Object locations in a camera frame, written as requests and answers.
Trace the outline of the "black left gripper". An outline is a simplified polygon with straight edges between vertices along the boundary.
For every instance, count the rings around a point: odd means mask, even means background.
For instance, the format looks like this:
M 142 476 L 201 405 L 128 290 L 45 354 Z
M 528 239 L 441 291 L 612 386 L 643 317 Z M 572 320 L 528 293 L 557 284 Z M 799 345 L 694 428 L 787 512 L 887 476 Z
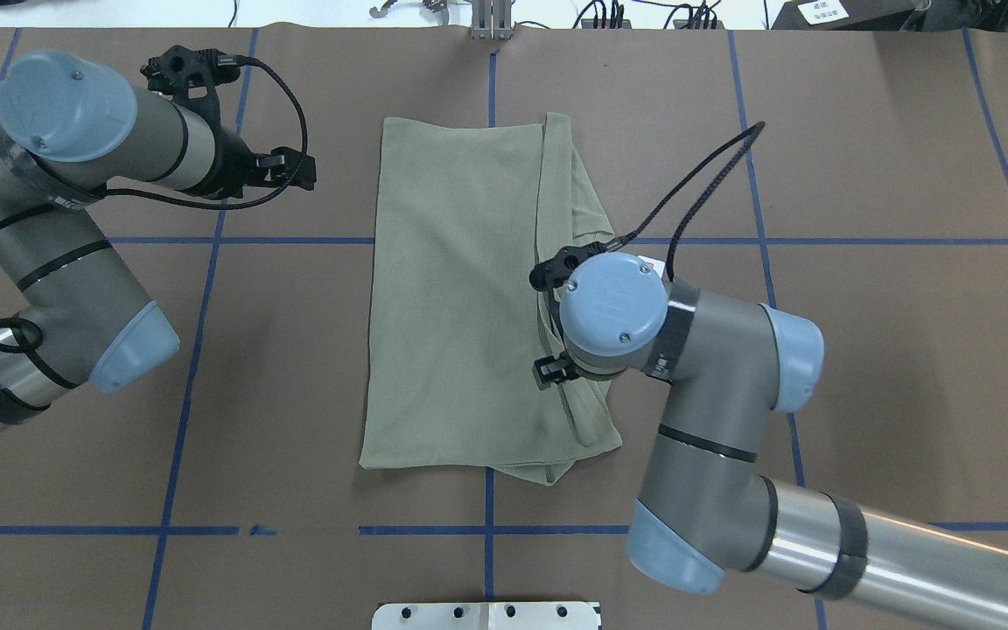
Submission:
M 249 187 L 267 188 L 265 200 L 285 187 L 316 190 L 319 176 L 311 155 L 283 147 L 257 154 L 239 132 L 224 127 L 219 87 L 238 81 L 245 67 L 281 80 L 256 57 L 213 48 L 173 46 L 141 67 L 149 91 L 168 97 L 183 127 L 175 163 L 152 184 L 202 200 L 239 200 Z

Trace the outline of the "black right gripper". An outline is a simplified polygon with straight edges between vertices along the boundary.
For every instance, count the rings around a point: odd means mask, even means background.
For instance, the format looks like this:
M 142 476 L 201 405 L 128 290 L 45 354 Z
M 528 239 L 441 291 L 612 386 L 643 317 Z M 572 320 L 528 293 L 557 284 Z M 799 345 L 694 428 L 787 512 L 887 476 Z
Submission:
M 547 262 L 539 262 L 529 272 L 528 282 L 533 290 L 543 295 L 547 306 L 551 331 L 559 342 L 565 344 L 563 323 L 561 323 L 561 300 L 556 291 L 568 284 L 572 272 L 587 262 L 593 256 L 608 254 L 619 248 L 617 243 L 588 243 L 584 246 L 564 246 Z M 573 380 L 585 378 L 591 382 L 611 382 L 619 375 L 619 371 L 601 374 L 595 367 L 580 363 L 573 358 L 565 348 L 559 353 L 552 353 L 535 360 L 533 375 L 540 390 L 548 390 L 552 384 L 563 384 Z

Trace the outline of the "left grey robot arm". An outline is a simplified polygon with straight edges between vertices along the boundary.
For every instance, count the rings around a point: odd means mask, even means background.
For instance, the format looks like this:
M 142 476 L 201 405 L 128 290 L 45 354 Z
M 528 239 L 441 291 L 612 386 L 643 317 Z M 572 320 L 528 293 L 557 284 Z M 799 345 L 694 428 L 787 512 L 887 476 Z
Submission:
M 167 362 L 179 335 L 88 209 L 140 197 L 197 210 L 312 190 L 307 144 L 252 151 L 221 123 L 217 88 L 256 57 L 174 46 L 115 69 L 37 49 L 0 83 L 0 268 L 27 306 L 0 318 L 0 433 L 89 383 L 115 392 Z M 267 195 L 244 202 L 249 187 Z

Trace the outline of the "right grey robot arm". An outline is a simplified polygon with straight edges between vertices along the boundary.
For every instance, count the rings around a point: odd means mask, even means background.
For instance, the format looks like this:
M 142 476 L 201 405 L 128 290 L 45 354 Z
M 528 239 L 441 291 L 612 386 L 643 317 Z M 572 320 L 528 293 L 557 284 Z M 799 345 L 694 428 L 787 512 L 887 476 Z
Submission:
M 952 629 L 1008 629 L 1008 548 L 783 479 L 772 422 L 812 398 L 812 320 L 725 295 L 629 254 L 620 240 L 543 256 L 529 284 L 559 350 L 551 384 L 648 376 L 665 387 L 626 530 L 629 562 L 692 595 L 736 575 Z

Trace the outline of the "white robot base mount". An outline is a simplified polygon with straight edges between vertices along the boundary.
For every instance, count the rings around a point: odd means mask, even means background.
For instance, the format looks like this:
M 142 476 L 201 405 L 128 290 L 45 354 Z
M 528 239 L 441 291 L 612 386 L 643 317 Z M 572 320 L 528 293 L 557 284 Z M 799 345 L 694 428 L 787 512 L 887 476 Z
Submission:
M 503 601 L 388 603 L 372 629 L 601 629 L 599 603 Z

